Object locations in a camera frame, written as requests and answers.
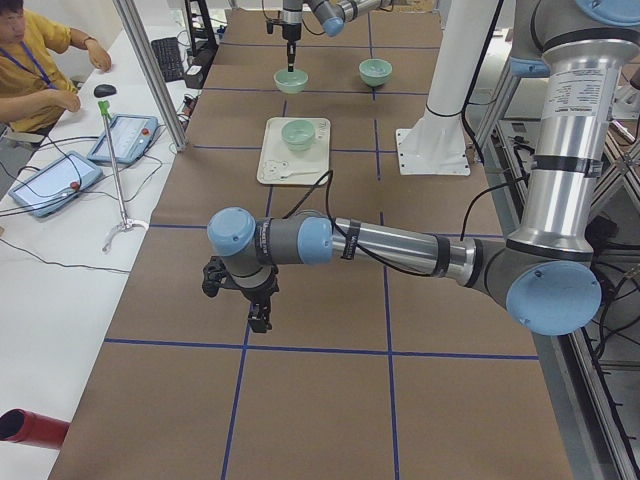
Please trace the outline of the green bowl with ice cubes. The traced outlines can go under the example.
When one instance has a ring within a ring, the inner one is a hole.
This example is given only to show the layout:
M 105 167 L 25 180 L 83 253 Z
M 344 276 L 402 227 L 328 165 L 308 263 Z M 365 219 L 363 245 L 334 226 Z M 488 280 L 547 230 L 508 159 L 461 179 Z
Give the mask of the green bowl with ice cubes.
M 370 58 L 360 62 L 358 71 L 365 85 L 375 88 L 386 84 L 393 74 L 393 66 L 390 62 Z

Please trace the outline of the person in yellow shirt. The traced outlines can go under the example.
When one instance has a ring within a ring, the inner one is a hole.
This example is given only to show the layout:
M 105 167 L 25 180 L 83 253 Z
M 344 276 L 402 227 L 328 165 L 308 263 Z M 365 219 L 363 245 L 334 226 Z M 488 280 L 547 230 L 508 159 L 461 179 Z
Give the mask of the person in yellow shirt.
M 50 20 L 22 1 L 1 3 L 1 122 L 21 133 L 45 134 L 66 111 L 77 112 L 77 89 L 59 69 L 52 52 L 74 47 L 107 72 L 112 60 L 89 34 Z

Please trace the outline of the black computer mouse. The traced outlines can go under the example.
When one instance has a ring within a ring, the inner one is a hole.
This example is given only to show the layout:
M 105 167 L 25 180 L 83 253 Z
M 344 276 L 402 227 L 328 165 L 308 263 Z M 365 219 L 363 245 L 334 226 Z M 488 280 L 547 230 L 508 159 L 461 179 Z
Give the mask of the black computer mouse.
M 95 98 L 106 98 L 117 93 L 117 88 L 110 84 L 99 84 L 94 88 L 93 94 Z

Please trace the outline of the near blue teach pendant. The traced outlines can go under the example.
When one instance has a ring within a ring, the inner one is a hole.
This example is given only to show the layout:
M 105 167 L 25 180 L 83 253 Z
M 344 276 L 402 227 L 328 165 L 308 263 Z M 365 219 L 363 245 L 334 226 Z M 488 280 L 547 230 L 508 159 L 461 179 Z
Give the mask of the near blue teach pendant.
M 102 177 L 98 165 L 71 151 L 27 180 L 18 181 L 9 196 L 30 215 L 44 218 L 62 209 Z

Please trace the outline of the white pedestal column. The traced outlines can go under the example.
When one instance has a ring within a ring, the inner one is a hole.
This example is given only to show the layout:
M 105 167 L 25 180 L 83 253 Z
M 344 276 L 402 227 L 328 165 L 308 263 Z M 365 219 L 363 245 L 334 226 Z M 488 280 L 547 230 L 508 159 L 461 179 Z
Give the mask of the white pedestal column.
M 424 114 L 412 128 L 396 131 L 401 174 L 470 174 L 462 112 L 500 10 L 497 0 L 450 4 Z

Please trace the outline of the red cylinder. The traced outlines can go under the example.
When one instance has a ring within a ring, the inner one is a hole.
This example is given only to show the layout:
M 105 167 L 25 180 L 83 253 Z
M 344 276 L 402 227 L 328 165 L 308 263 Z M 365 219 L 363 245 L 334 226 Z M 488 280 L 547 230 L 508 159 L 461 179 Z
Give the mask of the red cylinder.
M 59 450 L 69 426 L 63 420 L 23 409 L 12 409 L 1 416 L 1 440 Z

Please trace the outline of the black keyboard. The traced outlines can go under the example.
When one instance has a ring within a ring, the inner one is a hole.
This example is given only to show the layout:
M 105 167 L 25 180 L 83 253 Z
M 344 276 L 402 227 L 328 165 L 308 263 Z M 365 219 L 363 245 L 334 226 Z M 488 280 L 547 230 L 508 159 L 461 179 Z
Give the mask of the black keyboard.
M 165 82 L 182 80 L 183 60 L 176 37 L 165 37 L 151 41 L 151 48 Z

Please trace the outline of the blue teach pendant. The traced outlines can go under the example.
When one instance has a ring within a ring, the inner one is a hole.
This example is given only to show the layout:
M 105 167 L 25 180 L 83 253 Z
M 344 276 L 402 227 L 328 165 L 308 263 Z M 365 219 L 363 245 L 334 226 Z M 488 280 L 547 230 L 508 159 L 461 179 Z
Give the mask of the blue teach pendant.
M 71 151 L 27 180 L 18 181 L 9 196 L 30 215 L 44 218 L 62 209 L 102 177 L 98 165 Z
M 130 114 L 115 115 L 109 123 L 116 162 L 121 165 L 135 163 L 154 139 L 159 121 L 154 116 Z M 111 161 L 107 134 L 103 132 L 87 154 L 95 163 L 106 164 Z

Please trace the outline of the metal grabber stick green tip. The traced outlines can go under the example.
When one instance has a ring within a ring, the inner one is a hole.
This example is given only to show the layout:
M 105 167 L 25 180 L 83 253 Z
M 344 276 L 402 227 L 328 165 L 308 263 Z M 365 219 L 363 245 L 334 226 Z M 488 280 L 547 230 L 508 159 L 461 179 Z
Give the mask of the metal grabber stick green tip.
M 110 118 L 109 118 L 110 104 L 107 100 L 99 100 L 98 107 L 103 120 L 104 133 L 105 133 L 105 138 L 107 142 L 107 148 L 108 148 L 108 153 L 109 153 L 109 158 L 110 158 L 110 163 L 112 168 L 113 180 L 115 182 L 117 202 L 118 202 L 119 213 L 120 213 L 120 222 L 114 227 L 112 227 L 111 230 L 108 232 L 105 238 L 104 245 L 102 247 L 102 252 L 107 254 L 111 250 L 112 242 L 117 234 L 129 232 L 137 227 L 140 227 L 145 231 L 147 231 L 149 229 L 149 224 L 143 220 L 132 219 L 128 215 L 125 201 L 124 201 L 118 163 L 116 160 L 115 148 L 114 148 L 111 128 L 110 128 Z

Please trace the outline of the cream bear tray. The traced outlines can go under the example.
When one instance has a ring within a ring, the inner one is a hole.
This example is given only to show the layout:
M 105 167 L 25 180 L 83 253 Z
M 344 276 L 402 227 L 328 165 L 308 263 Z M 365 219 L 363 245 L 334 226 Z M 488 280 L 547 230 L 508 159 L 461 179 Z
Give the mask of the cream bear tray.
M 294 117 L 272 117 L 266 122 L 256 178 L 263 185 L 313 185 L 330 167 L 331 122 L 327 118 L 303 118 L 315 130 L 305 150 L 291 150 L 282 129 Z

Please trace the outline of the aluminium frame post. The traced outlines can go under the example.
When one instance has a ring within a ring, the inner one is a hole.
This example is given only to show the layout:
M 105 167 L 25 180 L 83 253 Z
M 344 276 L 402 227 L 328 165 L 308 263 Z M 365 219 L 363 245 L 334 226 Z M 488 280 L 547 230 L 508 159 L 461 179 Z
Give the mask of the aluminium frame post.
M 178 114 L 174 110 L 173 100 L 162 77 L 135 2 L 133 0 L 113 0 L 113 4 L 131 42 L 134 54 L 159 109 L 164 125 L 171 136 L 173 145 L 177 152 L 182 152 L 187 146 L 186 134 L 178 119 Z

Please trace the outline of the far blue teach pendant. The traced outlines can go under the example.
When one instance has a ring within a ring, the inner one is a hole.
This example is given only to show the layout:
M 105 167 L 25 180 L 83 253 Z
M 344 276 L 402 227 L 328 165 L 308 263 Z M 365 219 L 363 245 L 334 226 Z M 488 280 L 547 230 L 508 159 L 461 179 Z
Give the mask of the far blue teach pendant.
M 154 116 L 130 114 L 115 115 L 109 123 L 116 162 L 121 165 L 135 163 L 154 139 L 159 121 Z M 87 154 L 95 163 L 106 164 L 111 161 L 107 134 L 103 132 Z

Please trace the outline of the white plastic spoon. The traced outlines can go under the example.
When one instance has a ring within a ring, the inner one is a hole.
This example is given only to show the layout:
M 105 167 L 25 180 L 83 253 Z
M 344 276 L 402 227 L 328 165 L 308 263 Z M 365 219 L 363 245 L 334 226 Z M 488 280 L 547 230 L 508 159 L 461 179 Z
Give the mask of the white plastic spoon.
M 284 171 L 281 172 L 279 174 L 279 179 L 280 180 L 284 180 L 284 179 L 288 179 L 291 177 L 296 177 L 296 176 L 306 176 L 306 175 L 312 175 L 312 174 L 318 174 L 319 170 L 307 170 L 307 171 Z

